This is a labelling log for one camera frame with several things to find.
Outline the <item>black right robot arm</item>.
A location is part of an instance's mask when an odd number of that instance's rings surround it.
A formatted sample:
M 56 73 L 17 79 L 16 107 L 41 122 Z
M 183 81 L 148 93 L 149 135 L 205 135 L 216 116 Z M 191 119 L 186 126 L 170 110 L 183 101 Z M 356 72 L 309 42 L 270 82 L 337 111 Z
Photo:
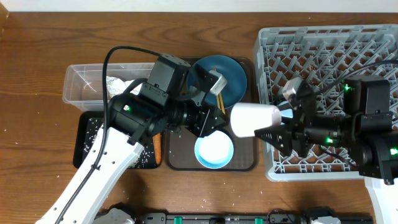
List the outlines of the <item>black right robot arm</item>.
M 293 118 L 254 134 L 283 154 L 309 144 L 346 148 L 364 177 L 377 223 L 396 223 L 397 131 L 392 128 L 389 95 L 389 90 L 346 90 L 343 117 L 317 115 L 316 93 L 297 92 L 289 97 Z

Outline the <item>light blue bowl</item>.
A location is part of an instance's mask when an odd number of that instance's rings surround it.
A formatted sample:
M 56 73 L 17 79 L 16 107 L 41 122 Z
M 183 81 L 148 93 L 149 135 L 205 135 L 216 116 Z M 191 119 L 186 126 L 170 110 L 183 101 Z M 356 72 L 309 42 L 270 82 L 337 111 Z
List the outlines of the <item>light blue bowl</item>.
M 234 144 L 224 131 L 215 131 L 209 136 L 197 138 L 194 154 L 202 166 L 209 169 L 220 169 L 232 160 Z

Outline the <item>green foil snack wrapper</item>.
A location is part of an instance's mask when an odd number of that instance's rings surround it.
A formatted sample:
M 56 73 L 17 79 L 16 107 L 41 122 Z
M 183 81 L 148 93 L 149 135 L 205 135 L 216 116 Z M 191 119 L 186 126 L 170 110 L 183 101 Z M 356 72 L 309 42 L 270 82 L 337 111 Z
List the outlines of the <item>green foil snack wrapper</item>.
M 109 76 L 106 77 L 106 86 L 110 98 L 123 93 L 124 90 L 127 88 L 126 83 L 120 78 Z

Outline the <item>light blue cup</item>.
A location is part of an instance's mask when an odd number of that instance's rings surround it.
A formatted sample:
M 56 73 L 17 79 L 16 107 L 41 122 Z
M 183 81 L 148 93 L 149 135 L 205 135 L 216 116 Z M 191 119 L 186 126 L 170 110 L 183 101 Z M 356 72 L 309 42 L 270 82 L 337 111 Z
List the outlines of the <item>light blue cup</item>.
M 282 121 L 285 119 L 292 119 L 293 118 L 293 112 L 291 111 L 280 111 L 280 115 L 282 118 Z

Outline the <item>pink cup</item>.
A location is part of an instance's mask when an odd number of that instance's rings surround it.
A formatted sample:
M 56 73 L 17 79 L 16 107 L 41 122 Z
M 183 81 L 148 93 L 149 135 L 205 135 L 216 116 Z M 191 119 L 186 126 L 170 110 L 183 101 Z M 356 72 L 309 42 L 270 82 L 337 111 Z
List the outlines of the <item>pink cup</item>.
M 231 110 L 230 125 L 239 138 L 254 137 L 255 130 L 280 125 L 282 121 L 278 107 L 255 103 L 236 103 Z

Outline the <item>white paper wrapper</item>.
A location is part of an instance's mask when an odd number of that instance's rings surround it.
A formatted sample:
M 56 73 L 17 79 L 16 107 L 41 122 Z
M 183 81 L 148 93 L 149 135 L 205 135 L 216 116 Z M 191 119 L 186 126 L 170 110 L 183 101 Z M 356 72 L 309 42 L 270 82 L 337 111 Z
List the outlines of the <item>white paper wrapper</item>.
M 141 90 L 142 84 L 145 82 L 145 80 L 146 80 L 145 78 L 139 78 L 136 80 L 125 82 L 127 87 L 123 91 L 123 93 L 132 93 L 138 95 Z

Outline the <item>wooden chopstick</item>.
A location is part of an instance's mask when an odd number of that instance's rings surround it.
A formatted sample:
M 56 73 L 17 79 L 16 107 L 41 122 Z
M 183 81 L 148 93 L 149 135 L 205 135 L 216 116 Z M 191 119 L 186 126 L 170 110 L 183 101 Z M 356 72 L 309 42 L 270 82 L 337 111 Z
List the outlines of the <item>wooden chopstick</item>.
M 223 114 L 225 114 L 225 108 L 224 108 L 224 103 L 223 103 L 223 97 L 222 94 L 219 93 L 216 96 L 216 100 L 217 100 L 217 104 L 218 104 L 218 108 L 222 111 Z

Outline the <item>pile of rice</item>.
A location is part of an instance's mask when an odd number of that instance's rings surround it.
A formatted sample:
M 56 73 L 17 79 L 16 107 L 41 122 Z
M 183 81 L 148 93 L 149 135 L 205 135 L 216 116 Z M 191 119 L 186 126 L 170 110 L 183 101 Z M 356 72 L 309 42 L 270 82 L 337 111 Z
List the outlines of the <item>pile of rice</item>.
M 99 128 L 103 126 L 103 118 L 90 118 L 87 122 L 86 131 L 83 132 L 84 141 L 81 146 L 76 145 L 83 153 L 83 160 L 88 155 L 95 139 Z M 159 165 L 155 159 L 155 147 L 152 138 L 147 138 L 143 141 L 144 149 L 138 159 L 133 161 L 129 166 L 130 169 L 155 169 Z

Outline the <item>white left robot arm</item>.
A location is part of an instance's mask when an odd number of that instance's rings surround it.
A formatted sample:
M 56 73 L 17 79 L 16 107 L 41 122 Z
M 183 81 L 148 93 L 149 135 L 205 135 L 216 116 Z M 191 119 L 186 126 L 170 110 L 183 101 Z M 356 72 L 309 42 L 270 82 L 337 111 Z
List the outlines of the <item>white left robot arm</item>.
M 165 129 L 187 128 L 209 136 L 229 118 L 203 102 L 227 84 L 220 70 L 200 65 L 155 63 L 148 78 L 134 80 L 120 95 L 104 100 L 103 127 L 66 189 L 39 223 L 134 223 L 125 211 L 97 213 L 110 191 L 144 150 L 143 140 Z

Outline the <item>orange carrot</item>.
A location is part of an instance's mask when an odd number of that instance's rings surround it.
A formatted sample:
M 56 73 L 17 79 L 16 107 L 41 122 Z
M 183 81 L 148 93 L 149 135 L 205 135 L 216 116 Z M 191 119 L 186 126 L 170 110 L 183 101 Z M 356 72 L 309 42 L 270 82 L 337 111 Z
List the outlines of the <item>orange carrot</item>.
M 162 150 L 161 150 L 161 147 L 162 147 L 162 143 L 161 143 L 162 137 L 161 137 L 161 134 L 160 134 L 160 133 L 159 133 L 159 134 L 156 134 L 156 135 L 152 138 L 152 140 L 153 140 L 153 145 L 154 145 L 155 163 L 156 163 L 156 165 L 158 166 L 158 165 L 160 165 L 160 163 L 161 163 L 161 161 L 162 161 Z

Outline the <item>grey dishwasher rack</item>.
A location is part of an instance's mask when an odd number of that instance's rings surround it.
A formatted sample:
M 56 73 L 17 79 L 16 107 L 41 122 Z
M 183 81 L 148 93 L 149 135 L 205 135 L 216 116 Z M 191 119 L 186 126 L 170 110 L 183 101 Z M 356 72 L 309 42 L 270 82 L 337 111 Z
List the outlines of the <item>grey dishwasher rack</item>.
M 271 27 L 259 31 L 253 48 L 259 101 L 283 102 L 282 87 L 302 77 L 315 91 L 363 65 L 397 59 L 397 25 Z M 265 175 L 273 182 L 353 180 L 358 171 L 331 157 L 347 159 L 345 148 L 323 149 L 313 145 L 305 157 L 282 155 L 262 144 Z

